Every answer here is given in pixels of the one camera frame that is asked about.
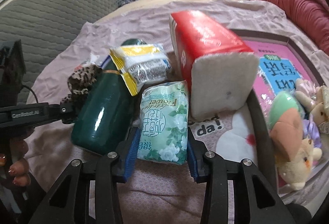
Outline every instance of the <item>red blanket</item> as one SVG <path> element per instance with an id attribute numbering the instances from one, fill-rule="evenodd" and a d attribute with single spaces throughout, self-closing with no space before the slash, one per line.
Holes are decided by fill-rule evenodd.
<path id="1" fill-rule="evenodd" d="M 329 13 L 314 0 L 264 0 L 277 5 L 327 55 L 329 55 Z"/>

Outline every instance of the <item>plastic bag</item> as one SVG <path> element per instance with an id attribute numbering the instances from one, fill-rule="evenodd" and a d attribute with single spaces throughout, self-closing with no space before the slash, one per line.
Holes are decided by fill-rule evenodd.
<path id="1" fill-rule="evenodd" d="M 137 157 L 154 162 L 185 163 L 188 111 L 186 81 L 147 88 L 140 104 Z"/>
<path id="2" fill-rule="evenodd" d="M 96 65 L 101 66 L 105 57 L 101 57 L 99 55 L 94 55 L 93 53 L 90 53 L 89 58 L 83 61 L 80 65 L 75 67 L 74 71 L 77 71 L 79 69 L 82 69 L 83 67 L 88 67 L 90 65 Z"/>
<path id="3" fill-rule="evenodd" d="M 110 56 L 132 96 L 137 95 L 146 83 L 165 81 L 171 71 L 169 59 L 160 44 L 121 46 L 110 49 Z"/>

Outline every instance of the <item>finger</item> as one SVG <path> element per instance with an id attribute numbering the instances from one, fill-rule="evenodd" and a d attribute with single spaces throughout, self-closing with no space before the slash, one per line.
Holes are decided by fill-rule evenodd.
<path id="1" fill-rule="evenodd" d="M 28 174 L 22 175 L 22 176 L 16 176 L 13 180 L 13 183 L 16 186 L 25 187 L 28 186 L 31 183 L 30 176 Z"/>
<path id="2" fill-rule="evenodd" d="M 21 176 L 29 171 L 29 164 L 25 159 L 20 159 L 13 163 L 9 168 L 9 174 L 11 176 Z"/>
<path id="3" fill-rule="evenodd" d="M 7 161 L 6 156 L 3 153 L 0 153 L 0 167 L 5 166 Z"/>
<path id="4" fill-rule="evenodd" d="M 13 146 L 16 147 L 16 149 L 22 154 L 26 154 L 29 150 L 29 147 L 24 140 L 13 142 Z"/>

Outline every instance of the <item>gray quilted mattress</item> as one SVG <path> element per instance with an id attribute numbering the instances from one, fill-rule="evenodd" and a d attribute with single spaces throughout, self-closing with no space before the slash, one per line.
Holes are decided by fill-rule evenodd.
<path id="1" fill-rule="evenodd" d="M 0 10 L 0 42 L 21 39 L 27 73 L 35 79 L 79 34 L 83 24 L 95 22 L 118 8 L 118 0 L 14 0 Z M 28 90 L 19 94 L 25 103 Z"/>

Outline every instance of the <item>leopard print fabric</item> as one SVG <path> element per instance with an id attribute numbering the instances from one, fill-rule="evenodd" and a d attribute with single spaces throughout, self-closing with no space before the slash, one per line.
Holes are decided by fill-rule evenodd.
<path id="1" fill-rule="evenodd" d="M 76 109 L 80 110 L 85 103 L 92 85 L 96 82 L 97 75 L 102 71 L 99 66 L 91 64 L 90 66 L 81 67 L 70 75 L 67 80 L 68 89 L 71 93 L 68 94 L 60 102 L 73 102 Z"/>

